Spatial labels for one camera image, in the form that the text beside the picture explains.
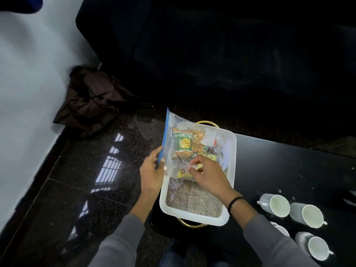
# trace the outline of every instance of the cup handle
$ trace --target cup handle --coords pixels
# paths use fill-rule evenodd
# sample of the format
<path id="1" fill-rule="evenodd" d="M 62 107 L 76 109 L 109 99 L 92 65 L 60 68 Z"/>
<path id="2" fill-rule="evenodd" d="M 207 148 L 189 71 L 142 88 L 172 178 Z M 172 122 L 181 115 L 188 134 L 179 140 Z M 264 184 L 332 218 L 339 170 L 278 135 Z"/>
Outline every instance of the cup handle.
<path id="1" fill-rule="evenodd" d="M 261 201 L 258 201 L 258 202 L 257 202 L 257 204 L 260 204 L 260 205 L 263 205 L 263 206 L 268 206 L 268 204 L 267 204 L 267 203 L 265 203 L 265 202 L 261 202 Z"/>

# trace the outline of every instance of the gold handle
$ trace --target gold handle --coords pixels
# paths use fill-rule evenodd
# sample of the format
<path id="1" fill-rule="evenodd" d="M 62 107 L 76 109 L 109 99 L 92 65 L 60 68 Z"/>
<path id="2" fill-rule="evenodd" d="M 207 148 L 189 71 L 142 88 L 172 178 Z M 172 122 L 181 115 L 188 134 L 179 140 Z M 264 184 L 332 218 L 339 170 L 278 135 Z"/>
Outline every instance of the gold handle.
<path id="1" fill-rule="evenodd" d="M 217 124 L 215 124 L 211 121 L 198 121 L 197 123 L 208 123 L 210 125 L 213 125 L 213 126 L 219 128 L 219 126 Z M 207 224 L 200 224 L 200 225 L 193 226 L 193 225 L 189 225 L 188 223 L 184 222 L 181 218 L 177 217 L 177 219 L 181 224 L 185 225 L 186 227 L 188 227 L 190 229 L 200 229 L 200 228 L 207 226 Z"/>

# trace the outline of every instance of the tiled floor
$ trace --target tiled floor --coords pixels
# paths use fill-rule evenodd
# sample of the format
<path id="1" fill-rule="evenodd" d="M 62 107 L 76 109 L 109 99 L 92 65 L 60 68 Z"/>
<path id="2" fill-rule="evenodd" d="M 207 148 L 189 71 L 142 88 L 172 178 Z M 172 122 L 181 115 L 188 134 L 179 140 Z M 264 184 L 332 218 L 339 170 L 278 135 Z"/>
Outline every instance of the tiled floor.
<path id="1" fill-rule="evenodd" d="M 237 133 L 356 157 L 354 138 L 326 143 L 293 128 L 258 125 L 243 117 L 197 113 L 184 106 L 170 109 L 190 121 L 209 120 Z M 165 116 L 166 107 L 140 106 L 122 111 L 109 127 L 89 139 L 69 139 L 0 264 L 87 266 L 100 242 L 116 229 L 139 197 L 139 167 L 161 145 Z M 146 223 L 136 266 L 158 266 L 170 243 Z M 8 244 L 0 245 L 3 253 Z M 198 256 L 192 258 L 189 265 L 204 265 Z"/>

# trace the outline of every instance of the plastic bag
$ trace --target plastic bag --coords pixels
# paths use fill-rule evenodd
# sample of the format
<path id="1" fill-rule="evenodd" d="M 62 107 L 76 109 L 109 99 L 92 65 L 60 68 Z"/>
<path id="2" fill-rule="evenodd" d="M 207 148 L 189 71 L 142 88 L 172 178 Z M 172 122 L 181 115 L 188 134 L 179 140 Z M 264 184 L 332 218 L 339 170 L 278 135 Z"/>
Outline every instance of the plastic bag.
<path id="1" fill-rule="evenodd" d="M 222 157 L 219 139 L 222 136 L 216 130 L 190 122 L 167 109 L 163 149 L 158 158 L 165 159 L 164 174 L 194 181 L 189 168 L 198 169 L 202 164 L 191 166 L 189 162 L 199 154 L 219 162 Z"/>

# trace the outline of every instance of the blue jeans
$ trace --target blue jeans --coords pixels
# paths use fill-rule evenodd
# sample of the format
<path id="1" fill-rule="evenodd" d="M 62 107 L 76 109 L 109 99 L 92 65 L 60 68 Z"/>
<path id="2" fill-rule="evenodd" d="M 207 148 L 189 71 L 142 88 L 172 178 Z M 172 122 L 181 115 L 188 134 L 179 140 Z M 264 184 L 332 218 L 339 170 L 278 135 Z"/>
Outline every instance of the blue jeans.
<path id="1" fill-rule="evenodd" d="M 187 244 L 179 241 L 173 242 L 168 250 L 164 253 L 159 267 L 184 267 Z M 229 264 L 221 258 L 210 258 L 207 254 L 208 267 L 229 267 Z"/>

